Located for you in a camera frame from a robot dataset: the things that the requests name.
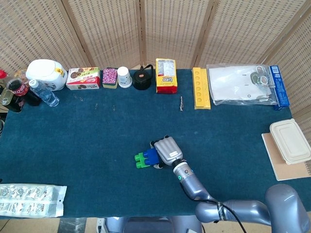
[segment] snack box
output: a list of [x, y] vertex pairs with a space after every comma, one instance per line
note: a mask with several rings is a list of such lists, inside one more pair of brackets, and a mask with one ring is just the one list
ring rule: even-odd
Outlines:
[[290, 102], [285, 89], [283, 77], [281, 75], [278, 65], [269, 66], [269, 68], [270, 74], [273, 78], [273, 85], [271, 85], [270, 88], [273, 88], [277, 98], [277, 105], [273, 106], [274, 110], [281, 110], [283, 108], [289, 107]]
[[98, 67], [72, 68], [68, 72], [66, 86], [70, 90], [99, 89]]

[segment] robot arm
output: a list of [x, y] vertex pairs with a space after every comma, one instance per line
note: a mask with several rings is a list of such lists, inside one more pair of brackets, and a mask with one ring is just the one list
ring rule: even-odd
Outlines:
[[[183, 153], [172, 137], [165, 137], [154, 143], [160, 158], [179, 179], [187, 196], [202, 200], [196, 207], [196, 216], [201, 222], [217, 220], [235, 221], [235, 217], [222, 204], [215, 201], [197, 179]], [[267, 206], [257, 200], [229, 200], [223, 204], [238, 216], [240, 221], [271, 225], [272, 233], [306, 233], [310, 228], [308, 214], [296, 191], [285, 184], [277, 184], [266, 192]]]

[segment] wooden panel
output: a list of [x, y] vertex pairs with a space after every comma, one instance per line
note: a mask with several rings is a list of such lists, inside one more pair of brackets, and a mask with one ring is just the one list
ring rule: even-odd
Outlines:
[[311, 15], [306, 16], [267, 63], [280, 66], [292, 114], [300, 116], [300, 112], [311, 107]]
[[255, 63], [290, 22], [304, 0], [221, 0], [200, 67]]
[[145, 0], [147, 63], [171, 58], [177, 68], [191, 68], [207, 5], [208, 0]]
[[56, 1], [0, 1], [0, 67], [14, 74], [35, 59], [56, 60], [65, 69], [87, 65]]
[[139, 63], [135, 0], [63, 3], [93, 65], [133, 67]]

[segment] snack package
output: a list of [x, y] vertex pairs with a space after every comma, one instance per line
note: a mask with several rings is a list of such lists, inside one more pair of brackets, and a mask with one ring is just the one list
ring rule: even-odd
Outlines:
[[278, 104], [277, 93], [280, 88], [276, 87], [269, 66], [207, 65], [207, 75], [215, 105]]
[[175, 60], [157, 58], [155, 61], [155, 76], [157, 93], [174, 94], [177, 92]]
[[118, 73], [114, 68], [107, 68], [103, 70], [103, 87], [116, 89], [118, 86]]
[[68, 71], [66, 86], [70, 90], [99, 89], [98, 67], [72, 68]]
[[0, 215], [10, 217], [59, 217], [64, 212], [67, 186], [0, 184]]

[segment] small metal part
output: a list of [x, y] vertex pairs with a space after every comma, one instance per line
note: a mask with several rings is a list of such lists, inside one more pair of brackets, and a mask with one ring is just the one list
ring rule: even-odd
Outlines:
[[179, 105], [179, 111], [182, 112], [184, 109], [184, 102], [183, 102], [183, 97], [180, 96], [180, 105]]

